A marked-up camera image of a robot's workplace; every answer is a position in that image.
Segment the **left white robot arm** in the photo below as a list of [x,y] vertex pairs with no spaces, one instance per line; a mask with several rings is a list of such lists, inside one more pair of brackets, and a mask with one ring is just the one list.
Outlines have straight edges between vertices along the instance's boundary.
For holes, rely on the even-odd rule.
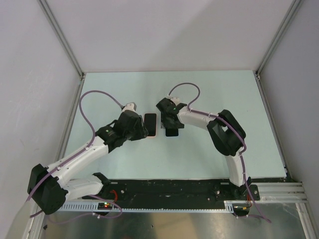
[[107,198],[111,187],[102,173],[94,173],[86,179],[73,176],[90,163],[126,141],[136,141],[148,136],[142,116],[132,110],[124,110],[118,119],[99,128],[94,138],[73,155],[64,157],[46,167],[38,164],[31,170],[27,192],[46,215],[55,213],[67,200],[96,195]]

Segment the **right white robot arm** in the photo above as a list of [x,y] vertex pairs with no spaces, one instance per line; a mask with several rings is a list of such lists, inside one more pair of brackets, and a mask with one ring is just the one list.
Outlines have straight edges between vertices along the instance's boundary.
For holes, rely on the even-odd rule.
[[156,107],[165,129],[182,129],[187,124],[208,131],[217,151],[225,156],[229,180],[233,184],[230,187],[231,196],[237,200],[243,199],[248,194],[249,179],[243,159],[243,153],[247,150],[246,133],[233,114],[228,110],[216,115],[197,111],[174,97],[163,98]]

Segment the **blue cased smartphone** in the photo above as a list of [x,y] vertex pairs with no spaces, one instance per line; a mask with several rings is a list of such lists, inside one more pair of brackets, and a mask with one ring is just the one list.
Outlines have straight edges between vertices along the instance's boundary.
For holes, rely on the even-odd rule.
[[165,136],[166,137],[178,137],[179,131],[178,128],[165,128]]

